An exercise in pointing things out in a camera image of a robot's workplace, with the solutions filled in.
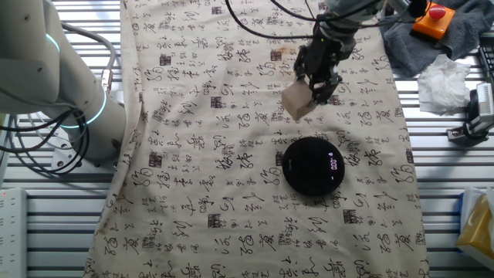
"tablecloth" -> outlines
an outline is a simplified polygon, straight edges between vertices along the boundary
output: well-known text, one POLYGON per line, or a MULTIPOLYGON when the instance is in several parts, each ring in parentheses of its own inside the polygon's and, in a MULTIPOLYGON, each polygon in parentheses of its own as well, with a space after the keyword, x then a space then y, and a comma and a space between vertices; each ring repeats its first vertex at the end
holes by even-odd
MULTIPOLYGON (((281 1, 309 15, 301 1, 281 1)), ((323 2, 309 1, 313 12, 323 2)), ((232 1, 271 35, 312 22, 232 1)), ((122 1, 127 129, 85 277, 429 277, 410 138, 378 29, 362 29, 330 105, 300 121, 281 92, 307 40, 262 39, 223 1, 122 1), (288 146, 338 147, 331 195, 293 191, 288 146)))

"metal grating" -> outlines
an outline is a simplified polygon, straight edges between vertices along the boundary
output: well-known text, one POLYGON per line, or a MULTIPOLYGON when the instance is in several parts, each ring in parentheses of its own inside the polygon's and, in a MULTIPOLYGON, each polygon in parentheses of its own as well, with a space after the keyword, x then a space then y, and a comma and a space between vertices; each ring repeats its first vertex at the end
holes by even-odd
MULTIPOLYGON (((54 3, 62 20, 97 32, 115 45, 119 56, 112 87, 117 96, 121 96, 119 1, 54 3)), ((109 52, 88 38, 70 32, 66 35, 99 76, 109 52)), ((459 62, 472 65, 466 85, 475 89, 475 85, 485 79, 477 51, 459 62)), ((492 272, 475 260, 458 254, 455 242, 459 229, 458 194, 467 186, 485 189, 494 181, 494 140, 468 148, 448 142, 446 129, 461 125, 465 115, 438 117, 420 112, 416 78, 395 75, 417 170, 431 276, 492 277, 492 272)), ((29 125, 27 118, 23 117, 20 124, 29 125)), ((27 146, 40 142, 34 133, 24 139, 27 146)), ((53 149, 43 148, 33 154, 44 165, 51 165, 53 149)), ((29 277, 83 275, 86 253, 111 178, 110 175, 91 175, 49 180, 23 167, 15 156, 10 157, 3 188, 21 187, 29 194, 29 277)))

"wooden block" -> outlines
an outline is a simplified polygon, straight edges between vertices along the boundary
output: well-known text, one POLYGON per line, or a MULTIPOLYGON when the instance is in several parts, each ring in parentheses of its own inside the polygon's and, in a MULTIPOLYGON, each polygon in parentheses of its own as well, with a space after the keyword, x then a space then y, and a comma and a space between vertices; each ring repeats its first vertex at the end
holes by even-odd
POLYGON ((281 94, 281 103, 294 120, 300 120, 316 108, 312 91, 304 80, 298 80, 281 94))

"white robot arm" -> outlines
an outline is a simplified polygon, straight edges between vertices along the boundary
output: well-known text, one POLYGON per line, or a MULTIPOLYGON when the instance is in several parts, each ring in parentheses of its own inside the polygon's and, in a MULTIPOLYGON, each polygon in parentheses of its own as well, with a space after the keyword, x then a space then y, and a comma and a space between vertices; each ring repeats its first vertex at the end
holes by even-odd
MULTIPOLYGON (((77 107, 90 129, 86 159, 115 158, 126 115, 108 95, 110 71, 103 72, 103 83, 94 76, 66 39, 50 0, 2 0, 0 11, 0 112, 41 111, 54 119, 77 107)), ((80 137, 75 117, 62 128, 69 138, 80 137)))

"crumpled tissue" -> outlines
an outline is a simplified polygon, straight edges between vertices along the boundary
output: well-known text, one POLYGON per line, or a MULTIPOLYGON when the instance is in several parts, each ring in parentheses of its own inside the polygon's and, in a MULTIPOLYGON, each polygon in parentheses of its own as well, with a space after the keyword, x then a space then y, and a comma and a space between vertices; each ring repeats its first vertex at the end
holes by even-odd
POLYGON ((438 55, 418 77, 418 102, 420 111, 444 114, 466 107, 470 90, 465 77, 470 65, 451 61, 445 54, 438 55))

